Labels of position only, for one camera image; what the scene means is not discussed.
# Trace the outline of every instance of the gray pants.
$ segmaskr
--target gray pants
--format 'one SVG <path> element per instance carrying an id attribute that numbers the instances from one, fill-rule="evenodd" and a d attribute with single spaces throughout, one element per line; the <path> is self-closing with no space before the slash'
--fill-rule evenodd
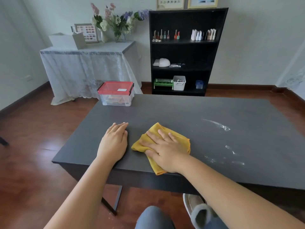
<path id="1" fill-rule="evenodd" d="M 135 229 L 175 229 L 175 225 L 160 208 L 149 206 L 140 215 Z M 204 229 L 227 229 L 227 226 L 217 217 L 213 218 Z"/>

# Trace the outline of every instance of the white vase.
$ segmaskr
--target white vase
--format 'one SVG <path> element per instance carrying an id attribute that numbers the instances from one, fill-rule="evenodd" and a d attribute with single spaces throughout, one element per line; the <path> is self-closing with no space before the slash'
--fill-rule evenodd
<path id="1" fill-rule="evenodd" d="M 98 28 L 97 36 L 98 36 L 99 41 L 108 42 L 108 38 L 107 38 L 105 32 L 102 31 L 100 28 Z"/>

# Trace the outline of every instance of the framed nail color chart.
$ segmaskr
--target framed nail color chart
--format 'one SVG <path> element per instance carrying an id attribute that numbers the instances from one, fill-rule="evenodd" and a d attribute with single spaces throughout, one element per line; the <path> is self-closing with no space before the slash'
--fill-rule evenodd
<path id="1" fill-rule="evenodd" d="M 216 8 L 218 0 L 189 0 L 188 9 Z"/>
<path id="2" fill-rule="evenodd" d="M 184 0 L 157 0 L 157 10 L 183 9 Z"/>
<path id="3" fill-rule="evenodd" d="M 74 24 L 75 32 L 82 32 L 86 43 L 98 43 L 96 26 L 90 23 Z"/>

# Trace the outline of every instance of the electrical outlet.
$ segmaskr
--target electrical outlet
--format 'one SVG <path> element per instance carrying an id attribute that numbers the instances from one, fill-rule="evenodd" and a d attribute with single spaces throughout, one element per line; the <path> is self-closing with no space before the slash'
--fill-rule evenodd
<path id="1" fill-rule="evenodd" d="M 25 81 L 30 81 L 32 80 L 33 78 L 30 76 L 30 75 L 27 75 L 24 77 Z"/>

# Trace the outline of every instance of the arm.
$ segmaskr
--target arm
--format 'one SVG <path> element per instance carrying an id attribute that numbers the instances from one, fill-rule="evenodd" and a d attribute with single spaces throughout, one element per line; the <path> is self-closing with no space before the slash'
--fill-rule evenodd
<path id="1" fill-rule="evenodd" d="M 163 139 L 147 132 L 155 144 L 141 141 L 154 150 L 145 153 L 163 169 L 185 176 L 228 228 L 305 228 L 305 224 L 276 205 L 188 155 L 172 134 L 161 130 L 158 133 Z"/>
<path id="2" fill-rule="evenodd" d="M 113 123 L 107 130 L 99 145 L 97 157 L 45 229 L 93 228 L 108 175 L 126 151 L 127 125 L 128 123 Z"/>

